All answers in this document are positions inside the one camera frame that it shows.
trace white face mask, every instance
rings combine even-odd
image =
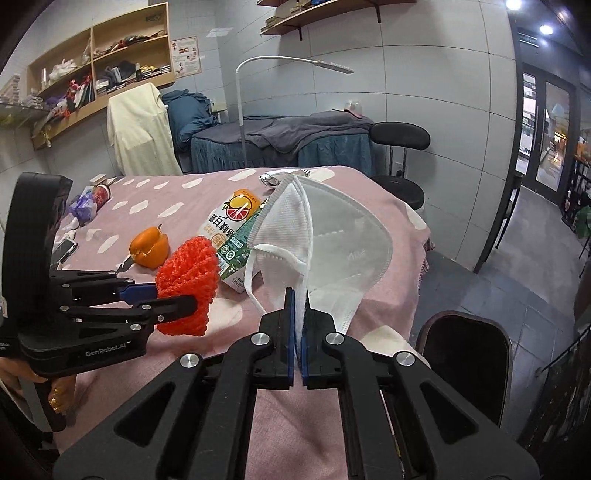
[[[289,175],[259,215],[248,238],[245,289],[252,292],[255,263],[261,269],[272,308],[283,308],[285,288],[295,290],[298,350],[306,307],[330,313],[346,333],[359,303],[384,275],[392,258],[386,227],[359,202],[306,177]]]

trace air vent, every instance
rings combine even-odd
[[[533,45],[534,47],[539,47],[537,38],[532,37],[531,35],[526,35],[521,32],[519,32],[519,41],[527,43],[528,45]]]

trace gray tile floor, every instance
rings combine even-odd
[[[560,312],[488,264],[474,275],[436,251],[429,252],[427,260],[430,270],[421,282],[410,343],[414,345],[425,322],[443,310],[465,311],[500,323],[514,351],[511,396],[502,426],[517,438],[545,379],[535,376],[536,369],[574,339],[572,314]]]
[[[499,248],[492,249],[486,265],[572,317],[586,260],[586,254],[579,259],[581,249],[580,241],[562,222],[558,207],[522,187],[505,236]]]

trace human hand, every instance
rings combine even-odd
[[[44,383],[47,381],[46,378],[37,375],[24,360],[0,358],[0,380],[2,380],[10,391],[23,397],[21,384],[18,381],[19,377],[35,383]],[[72,406],[75,386],[75,375],[52,380],[52,388],[47,400],[56,413],[63,413]]]

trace silver bolt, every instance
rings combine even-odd
[[[414,355],[411,352],[400,352],[396,355],[396,361],[403,367],[410,367],[414,363]]]
[[[181,365],[185,368],[193,368],[196,367],[199,363],[199,357],[194,353],[185,353],[181,357]]]
[[[270,338],[266,333],[255,333],[251,336],[251,342],[258,346],[268,344],[269,340]]]
[[[326,342],[331,345],[340,345],[344,341],[345,341],[345,337],[342,336],[340,333],[333,332],[333,333],[329,333],[326,336]]]

